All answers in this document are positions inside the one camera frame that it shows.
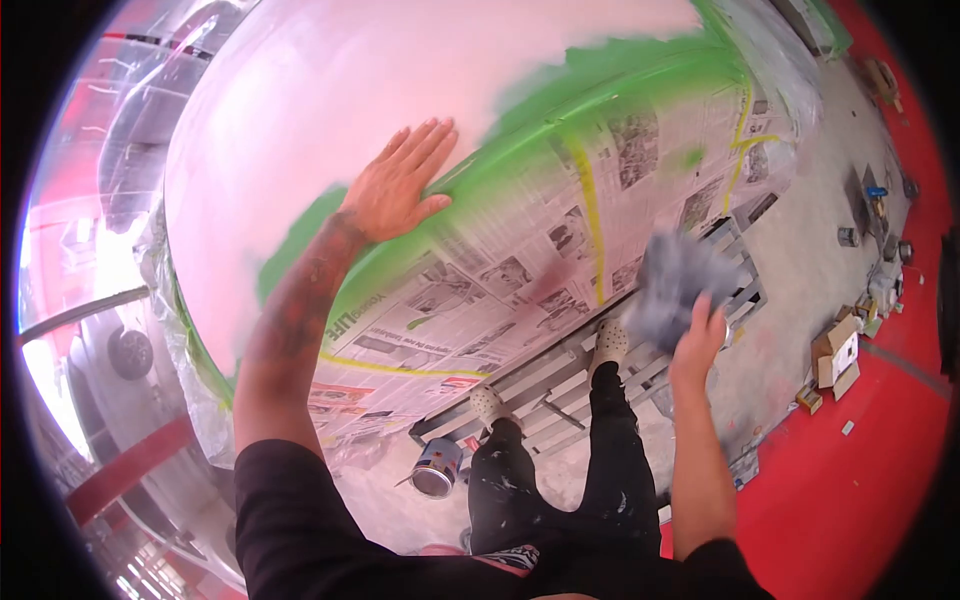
paint-splattered pants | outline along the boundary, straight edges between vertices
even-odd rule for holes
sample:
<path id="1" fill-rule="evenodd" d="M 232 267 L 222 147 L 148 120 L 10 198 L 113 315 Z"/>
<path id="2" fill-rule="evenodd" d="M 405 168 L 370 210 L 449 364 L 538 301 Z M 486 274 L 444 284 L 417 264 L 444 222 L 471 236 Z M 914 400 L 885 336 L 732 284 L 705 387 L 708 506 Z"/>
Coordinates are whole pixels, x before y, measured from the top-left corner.
<path id="1" fill-rule="evenodd" d="M 473 455 L 470 468 L 472 554 L 511 548 L 545 535 L 555 538 L 558 532 L 578 539 L 614 538 L 659 554 L 654 477 L 616 363 L 600 365 L 591 383 L 590 463 L 580 508 L 566 513 L 543 499 L 520 428 L 500 419 Z"/>

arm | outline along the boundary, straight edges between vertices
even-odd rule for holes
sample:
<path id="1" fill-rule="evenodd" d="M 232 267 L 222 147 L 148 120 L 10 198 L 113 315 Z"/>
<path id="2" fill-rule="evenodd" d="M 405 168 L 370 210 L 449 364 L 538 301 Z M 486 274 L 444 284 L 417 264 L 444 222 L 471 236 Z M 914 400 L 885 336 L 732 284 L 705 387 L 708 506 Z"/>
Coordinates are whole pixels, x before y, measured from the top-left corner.
<path id="1" fill-rule="evenodd" d="M 405 128 L 394 135 L 267 298 L 233 396 L 237 454 L 254 442 L 279 439 L 323 458 L 306 400 L 330 306 L 364 246 L 411 231 L 450 204 L 443 195 L 421 202 L 420 194 L 456 141 L 450 119 L 430 119 L 412 133 Z"/>
<path id="2" fill-rule="evenodd" d="M 670 364 L 677 453 L 673 467 L 673 555 L 683 561 L 711 540 L 733 539 L 736 490 L 707 402 L 707 372 L 726 334 L 723 311 L 709 298 L 693 307 L 690 330 Z"/>

shoe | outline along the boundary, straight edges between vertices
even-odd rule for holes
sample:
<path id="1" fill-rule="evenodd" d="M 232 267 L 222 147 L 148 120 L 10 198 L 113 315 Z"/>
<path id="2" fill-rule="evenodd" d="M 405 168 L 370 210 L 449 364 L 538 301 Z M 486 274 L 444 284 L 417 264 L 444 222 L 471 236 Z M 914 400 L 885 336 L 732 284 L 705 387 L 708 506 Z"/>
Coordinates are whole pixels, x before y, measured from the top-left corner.
<path id="1" fill-rule="evenodd" d="M 605 319 L 597 327 L 597 341 L 593 345 L 593 360 L 587 369 L 587 381 L 593 381 L 593 372 L 600 365 L 613 361 L 617 365 L 627 356 L 627 332 L 617 319 Z"/>
<path id="2" fill-rule="evenodd" d="M 523 428 L 523 421 L 503 403 L 500 394 L 489 385 L 478 385 L 470 391 L 470 408 L 488 429 L 493 429 L 493 422 L 497 419 L 509 419 Z"/>

fingers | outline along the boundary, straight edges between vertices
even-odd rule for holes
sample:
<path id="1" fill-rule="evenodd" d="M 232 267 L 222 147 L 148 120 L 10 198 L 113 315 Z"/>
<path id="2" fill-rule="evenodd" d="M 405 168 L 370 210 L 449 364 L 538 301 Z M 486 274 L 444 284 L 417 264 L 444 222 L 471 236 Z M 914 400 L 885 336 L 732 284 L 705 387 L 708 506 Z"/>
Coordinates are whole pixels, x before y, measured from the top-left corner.
<path id="1" fill-rule="evenodd" d="M 724 340 L 727 339 L 727 319 L 724 318 L 722 308 L 718 308 L 710 317 L 707 331 L 710 340 L 714 342 L 718 348 L 723 346 Z"/>
<path id="2" fill-rule="evenodd" d="M 420 125 L 419 127 L 417 127 L 417 129 L 413 133 L 411 133 L 410 136 L 407 137 L 407 139 L 402 144 L 400 144 L 400 147 L 396 149 L 396 152 L 394 152 L 392 159 L 400 161 L 408 157 L 410 154 L 414 152 L 414 150 L 418 148 L 420 144 L 423 143 L 423 140 L 426 139 L 426 136 L 429 135 L 430 132 L 432 132 L 436 128 L 437 128 L 437 118 L 431 117 L 427 119 L 423 123 L 423 125 Z"/>
<path id="3" fill-rule="evenodd" d="M 691 331 L 702 331 L 707 328 L 707 321 L 710 316 L 710 296 L 701 294 L 697 301 L 693 303 L 693 316 L 690 321 Z"/>
<path id="4" fill-rule="evenodd" d="M 444 208 L 447 208 L 451 202 L 450 197 L 446 196 L 446 194 L 434 194 L 433 196 L 424 198 L 419 204 L 414 206 L 413 211 L 411 211 L 408 230 L 413 230 L 413 228 L 422 223 L 424 219 L 432 217 Z"/>
<path id="5" fill-rule="evenodd" d="M 450 153 L 453 152 L 453 147 L 457 145 L 459 136 L 460 134 L 456 131 L 447 132 L 446 137 L 440 141 L 434 149 L 433 154 L 428 156 L 423 163 L 417 167 L 416 174 L 423 182 L 423 185 L 426 185 L 432 180 L 433 176 L 437 175 L 440 168 L 444 166 L 444 163 L 450 157 Z"/>
<path id="6" fill-rule="evenodd" d="M 453 119 L 446 118 L 441 121 L 440 125 L 433 129 L 417 146 L 414 148 L 408 157 L 403 159 L 403 162 L 408 165 L 411 169 L 416 169 L 423 164 L 431 155 L 434 154 L 434 151 L 437 150 L 437 147 L 440 146 L 442 142 L 446 140 L 448 133 L 453 131 Z"/>
<path id="7" fill-rule="evenodd" d="M 394 133 L 394 136 L 390 138 L 390 141 L 387 142 L 387 146 L 383 149 L 383 152 L 373 160 L 373 162 L 380 162 L 381 160 L 386 160 L 387 158 L 394 155 L 396 149 L 400 147 L 403 141 L 410 135 L 410 128 L 405 127 L 399 132 Z"/>

concrete floor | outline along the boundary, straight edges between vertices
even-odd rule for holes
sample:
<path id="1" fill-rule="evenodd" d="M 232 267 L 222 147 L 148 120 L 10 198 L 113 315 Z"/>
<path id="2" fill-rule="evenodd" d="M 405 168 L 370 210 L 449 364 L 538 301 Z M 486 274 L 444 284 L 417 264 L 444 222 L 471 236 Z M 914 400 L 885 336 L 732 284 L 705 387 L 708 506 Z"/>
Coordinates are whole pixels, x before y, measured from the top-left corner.
<path id="1" fill-rule="evenodd" d="M 716 362 L 720 376 L 710 403 L 731 459 L 786 417 L 809 371 L 810 341 L 841 304 L 853 303 L 866 289 L 877 260 L 874 239 L 865 237 L 859 248 L 840 247 L 836 239 L 838 227 L 853 227 L 851 177 L 862 177 L 871 165 L 877 182 L 890 190 L 891 230 L 901 233 L 906 220 L 896 159 L 876 109 L 844 62 L 821 64 L 821 74 L 825 115 L 815 155 L 743 234 L 769 300 Z M 652 402 L 636 412 L 658 491 L 666 490 L 673 470 L 673 423 Z M 466 486 L 458 484 L 444 500 L 428 500 L 406 483 L 394 488 L 420 454 L 405 433 L 366 451 L 348 461 L 351 466 L 331 462 L 337 487 L 365 535 L 400 553 L 432 542 L 457 545 L 469 526 Z M 582 440 L 538 465 L 538 485 L 547 501 L 575 509 L 588 461 L 588 440 Z"/>

